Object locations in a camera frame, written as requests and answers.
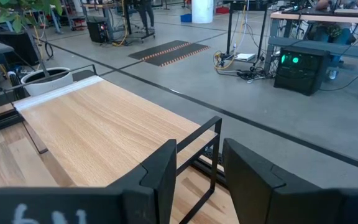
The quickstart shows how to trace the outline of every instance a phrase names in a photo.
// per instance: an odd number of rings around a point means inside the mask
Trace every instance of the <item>jeans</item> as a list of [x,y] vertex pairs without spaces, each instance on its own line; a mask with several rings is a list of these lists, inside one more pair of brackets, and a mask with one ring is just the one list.
[[[351,30],[348,28],[342,29],[342,33],[339,34],[339,36],[333,38],[332,43],[335,44],[346,44],[346,42],[349,40],[349,37],[351,36]],[[329,40],[329,34],[327,33],[327,27],[317,27],[316,33],[314,35],[315,41],[321,41],[321,42],[328,42]],[[339,59],[341,59],[340,56],[333,56],[333,62],[335,64],[339,63]]]
[[154,14],[153,14],[153,9],[152,9],[152,2],[148,1],[148,0],[142,0],[143,4],[140,3],[139,4],[139,14],[140,14],[140,18],[142,19],[143,22],[143,26],[147,27],[147,16],[146,16],[146,11],[149,14],[150,17],[150,25],[153,27],[154,26]]

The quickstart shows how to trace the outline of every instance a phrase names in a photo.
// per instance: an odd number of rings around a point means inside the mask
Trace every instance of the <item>concrete floor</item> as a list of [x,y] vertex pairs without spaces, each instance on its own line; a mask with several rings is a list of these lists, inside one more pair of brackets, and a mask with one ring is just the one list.
[[[257,80],[247,84],[237,77],[220,76],[214,71],[212,59],[217,50],[226,49],[228,15],[216,15],[210,24],[185,24],[180,22],[180,15],[188,13],[188,9],[180,6],[170,8],[169,11],[154,10],[155,39],[146,39],[144,44],[134,42],[128,47],[92,43],[87,30],[73,32],[63,27],[64,34],[59,35],[49,28],[46,30],[47,39],[55,46],[55,58],[46,62],[47,67],[75,68],[93,63],[99,74],[109,72],[105,79],[194,122],[203,124],[214,115],[222,117],[223,137],[239,141],[278,166],[318,186],[358,187],[357,167],[156,88],[136,77],[357,159],[358,80],[343,90],[318,91],[313,96],[303,96],[274,88],[273,80]],[[249,13],[248,22],[257,43],[262,19],[263,12]],[[133,15],[131,21],[140,25],[139,15]],[[248,34],[239,52],[256,53],[257,47],[249,32],[247,29]],[[198,42],[211,48],[165,67],[128,57],[131,53],[173,40]],[[357,63],[358,66],[358,60],[345,58],[345,62]],[[229,69],[247,66],[233,63]],[[353,75],[343,73],[323,87],[337,88],[353,78]]]

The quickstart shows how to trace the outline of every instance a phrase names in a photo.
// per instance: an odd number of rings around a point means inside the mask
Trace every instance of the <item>black and orange mat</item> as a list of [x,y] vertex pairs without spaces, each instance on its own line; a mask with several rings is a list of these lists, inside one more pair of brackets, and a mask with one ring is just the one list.
[[136,52],[129,56],[162,67],[197,54],[208,48],[208,46],[202,44],[192,44],[185,41],[175,40]]
[[176,50],[180,47],[184,47],[186,45],[189,45],[189,42],[181,41],[181,40],[174,40],[171,42],[168,42],[166,44],[158,45],[156,47],[151,47],[146,50],[142,50],[140,52],[136,52],[133,54],[128,55],[131,58],[137,59],[137,60],[146,60],[148,58],[165,54],[169,51]]

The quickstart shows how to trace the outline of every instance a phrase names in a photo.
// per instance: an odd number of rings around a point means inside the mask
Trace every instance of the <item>wooden tabletop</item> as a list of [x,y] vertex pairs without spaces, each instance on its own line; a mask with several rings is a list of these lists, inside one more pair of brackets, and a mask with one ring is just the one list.
[[[2,106],[0,113],[10,109],[10,105]],[[35,146],[39,150],[45,147],[26,123],[0,130],[0,187],[76,187],[51,152],[39,155]],[[208,189],[209,178],[192,167],[184,170],[176,180],[170,223],[179,223]],[[216,186],[214,194],[189,222],[196,223],[238,224],[233,203],[225,188],[219,184]]]
[[282,14],[281,12],[273,12],[270,15],[271,19],[293,19],[293,20],[307,20],[307,21],[321,21],[321,22],[352,22],[358,24],[358,17],[342,17],[342,16],[313,16],[302,14]]
[[[15,107],[79,186],[107,186],[168,139],[180,142],[199,128],[99,77],[26,98]],[[178,166],[214,136],[208,131],[182,150]]]

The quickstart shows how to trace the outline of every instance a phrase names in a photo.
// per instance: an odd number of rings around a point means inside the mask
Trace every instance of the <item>potted plant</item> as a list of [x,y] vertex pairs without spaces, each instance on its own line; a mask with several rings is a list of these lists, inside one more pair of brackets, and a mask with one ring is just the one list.
[[[15,32],[26,32],[29,36],[31,44],[40,62],[41,70],[32,72],[22,78],[22,83],[31,82],[43,77],[58,74],[60,72],[69,71],[69,68],[45,68],[45,64],[41,59],[39,49],[34,42],[33,35],[29,30],[29,24],[37,27],[37,23],[30,14],[30,11],[43,11],[46,15],[51,12],[50,5],[56,7],[59,15],[62,14],[62,5],[60,0],[0,0],[0,22],[12,22],[12,28]],[[30,95],[39,95],[56,88],[63,87],[73,82],[73,77],[70,72],[65,73],[60,77],[53,78],[53,80],[46,80],[42,83],[34,83],[25,86],[25,89]]]

